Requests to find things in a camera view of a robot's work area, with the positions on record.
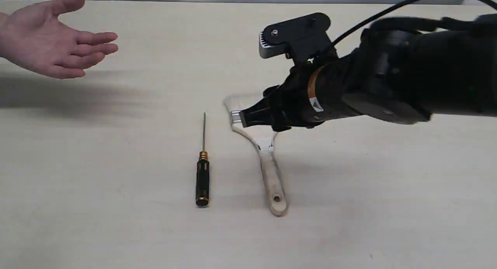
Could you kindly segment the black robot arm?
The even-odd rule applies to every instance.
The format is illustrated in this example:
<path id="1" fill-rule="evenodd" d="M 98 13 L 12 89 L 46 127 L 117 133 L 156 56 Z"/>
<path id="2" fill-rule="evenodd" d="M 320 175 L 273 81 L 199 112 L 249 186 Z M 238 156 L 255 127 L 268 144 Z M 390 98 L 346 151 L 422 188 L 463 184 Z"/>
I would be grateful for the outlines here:
<path id="1" fill-rule="evenodd" d="M 383 18 L 343 57 L 328 37 L 330 25 L 318 12 L 261 32 L 261 58 L 286 55 L 294 66 L 284 83 L 239 112 L 243 127 L 282 132 L 362 115 L 403 125 L 433 114 L 496 117 L 495 14 Z"/>

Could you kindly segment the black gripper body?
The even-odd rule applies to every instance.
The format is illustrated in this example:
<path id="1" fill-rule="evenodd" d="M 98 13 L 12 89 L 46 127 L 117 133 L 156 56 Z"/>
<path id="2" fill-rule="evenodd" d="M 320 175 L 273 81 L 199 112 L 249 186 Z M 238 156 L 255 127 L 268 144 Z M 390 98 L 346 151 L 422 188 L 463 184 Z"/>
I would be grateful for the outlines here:
<path id="1" fill-rule="evenodd" d="M 359 116 L 359 111 L 342 100 L 345 70 L 337 63 L 314 69 L 291 68 L 282 85 L 263 91 L 271 111 L 280 111 L 272 129 L 282 132 L 292 127 L 314 128 L 325 121 Z"/>

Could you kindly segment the open human hand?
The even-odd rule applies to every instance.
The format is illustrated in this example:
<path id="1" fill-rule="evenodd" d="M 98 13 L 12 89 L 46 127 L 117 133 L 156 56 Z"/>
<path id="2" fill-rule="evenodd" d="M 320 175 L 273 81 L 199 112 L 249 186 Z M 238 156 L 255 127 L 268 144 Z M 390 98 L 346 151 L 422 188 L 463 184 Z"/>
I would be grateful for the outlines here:
<path id="1" fill-rule="evenodd" d="M 1 57 L 18 67 L 55 79 L 85 76 L 85 71 L 118 51 L 114 32 L 93 33 L 59 20 L 86 0 L 48 0 L 13 13 L 1 13 Z"/>

